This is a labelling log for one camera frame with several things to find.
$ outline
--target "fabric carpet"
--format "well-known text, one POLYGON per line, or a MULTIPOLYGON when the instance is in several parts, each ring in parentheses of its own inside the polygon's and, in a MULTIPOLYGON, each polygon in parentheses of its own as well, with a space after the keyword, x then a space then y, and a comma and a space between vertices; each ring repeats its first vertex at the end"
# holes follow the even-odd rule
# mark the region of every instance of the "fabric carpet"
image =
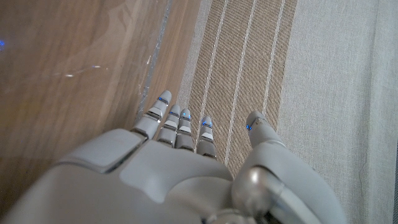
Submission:
POLYGON ((218 159, 236 175, 251 150, 246 116, 262 111, 348 223, 392 223, 397 14, 391 0, 202 0, 177 100, 194 138, 212 116, 218 159))
POLYGON ((246 116, 253 110, 262 111, 277 126, 295 5, 291 0, 211 4, 188 108, 194 111, 195 140, 200 118, 212 117, 218 160, 233 175, 251 150, 246 116))

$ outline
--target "wooden floor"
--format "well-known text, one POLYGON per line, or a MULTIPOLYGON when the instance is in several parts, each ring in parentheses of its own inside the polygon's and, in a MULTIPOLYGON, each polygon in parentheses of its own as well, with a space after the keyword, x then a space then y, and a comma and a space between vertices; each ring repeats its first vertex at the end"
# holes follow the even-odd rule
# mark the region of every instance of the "wooden floor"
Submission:
MULTIPOLYGON (((145 108, 175 101, 200 1, 173 0, 145 108)), ((131 129, 168 1, 5 1, 0 7, 0 216, 87 140, 131 129)))

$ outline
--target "beige rug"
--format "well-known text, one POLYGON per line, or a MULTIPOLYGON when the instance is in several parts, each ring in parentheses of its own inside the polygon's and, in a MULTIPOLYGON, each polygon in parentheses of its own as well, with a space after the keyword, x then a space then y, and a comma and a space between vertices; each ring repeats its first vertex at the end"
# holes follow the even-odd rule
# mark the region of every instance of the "beige rug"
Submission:
POLYGON ((218 160, 234 175, 251 150, 247 115, 262 111, 277 127, 296 2, 225 0, 213 1, 211 6, 202 2, 197 26, 201 16, 202 21, 208 16, 207 23, 202 34, 195 34, 193 58, 188 59, 178 103, 192 112, 194 140, 198 139, 200 118, 213 118, 218 160), (195 51, 195 44, 200 51, 195 51))

